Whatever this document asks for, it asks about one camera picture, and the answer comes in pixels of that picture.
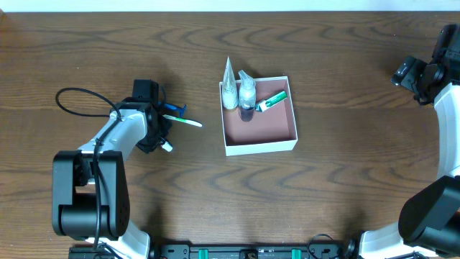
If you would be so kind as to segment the white Pantene tube gold cap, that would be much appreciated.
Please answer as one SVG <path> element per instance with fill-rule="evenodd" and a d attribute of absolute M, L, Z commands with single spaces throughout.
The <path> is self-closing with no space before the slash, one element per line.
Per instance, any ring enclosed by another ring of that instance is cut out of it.
<path fill-rule="evenodd" d="M 238 91 L 230 58 L 227 58 L 226 61 L 221 87 L 221 100 L 225 109 L 233 110 L 238 106 Z"/>

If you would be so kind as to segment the clear pump bottle blue liquid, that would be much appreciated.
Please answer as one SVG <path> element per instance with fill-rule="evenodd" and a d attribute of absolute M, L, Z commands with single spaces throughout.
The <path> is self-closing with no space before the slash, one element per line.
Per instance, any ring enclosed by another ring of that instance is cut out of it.
<path fill-rule="evenodd" d="M 239 71 L 239 115 L 243 122 L 252 120 L 256 104 L 256 81 L 243 70 Z"/>

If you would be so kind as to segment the green white toothbrush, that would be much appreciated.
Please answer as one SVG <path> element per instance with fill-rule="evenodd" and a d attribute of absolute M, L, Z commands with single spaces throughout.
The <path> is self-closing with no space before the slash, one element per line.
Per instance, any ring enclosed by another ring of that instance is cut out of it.
<path fill-rule="evenodd" d="M 193 125 L 195 127 L 202 127 L 203 126 L 200 122 L 197 122 L 197 121 L 194 121 L 194 120 L 191 120 L 191 119 L 185 119 L 185 118 L 181 118 L 181 117 L 174 117 L 174 116 L 169 115 L 169 114 L 163 114 L 162 116 L 164 118 L 166 118 L 166 119 L 176 121 L 176 122 L 182 122 L 182 123 L 189 124 L 189 125 Z"/>

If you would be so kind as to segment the green white soap box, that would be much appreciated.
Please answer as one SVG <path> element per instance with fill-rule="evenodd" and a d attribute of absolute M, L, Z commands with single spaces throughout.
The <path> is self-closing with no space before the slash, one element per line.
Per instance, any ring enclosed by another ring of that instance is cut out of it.
<path fill-rule="evenodd" d="M 255 111 L 256 112 L 265 112 L 271 107 L 275 106 L 276 104 L 280 103 L 281 101 L 284 101 L 287 98 L 287 94 L 285 91 L 281 91 L 274 96 L 271 96 L 268 99 L 264 99 L 256 103 L 255 105 Z"/>

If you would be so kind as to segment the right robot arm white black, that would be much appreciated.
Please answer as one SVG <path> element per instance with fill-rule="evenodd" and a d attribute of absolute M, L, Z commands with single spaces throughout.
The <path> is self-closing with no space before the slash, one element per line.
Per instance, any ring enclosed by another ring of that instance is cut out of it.
<path fill-rule="evenodd" d="M 457 258 L 459 256 L 459 25 L 438 34 L 431 60 L 404 59 L 391 81 L 431 106 L 438 124 L 434 181 L 409 198 L 398 220 L 363 232 L 357 258 Z"/>

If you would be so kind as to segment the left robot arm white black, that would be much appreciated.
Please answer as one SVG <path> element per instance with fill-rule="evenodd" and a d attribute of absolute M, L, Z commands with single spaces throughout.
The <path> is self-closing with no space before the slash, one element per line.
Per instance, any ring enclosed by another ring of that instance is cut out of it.
<path fill-rule="evenodd" d="M 52 162 L 52 228 L 57 235 L 89 242 L 79 258 L 148 258 L 150 236 L 130 219 L 124 163 L 134 148 L 172 149 L 171 123 L 156 101 L 125 100 L 112 106 L 107 123 L 77 150 Z"/>

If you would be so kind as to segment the green Colgate toothpaste tube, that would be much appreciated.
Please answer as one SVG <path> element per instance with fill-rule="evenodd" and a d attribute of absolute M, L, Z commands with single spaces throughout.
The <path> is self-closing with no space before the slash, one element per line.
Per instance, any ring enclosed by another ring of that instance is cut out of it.
<path fill-rule="evenodd" d="M 165 141 L 161 145 L 161 147 L 162 147 L 162 149 L 166 150 L 167 152 L 171 152 L 173 150 L 173 146 L 168 141 Z"/>

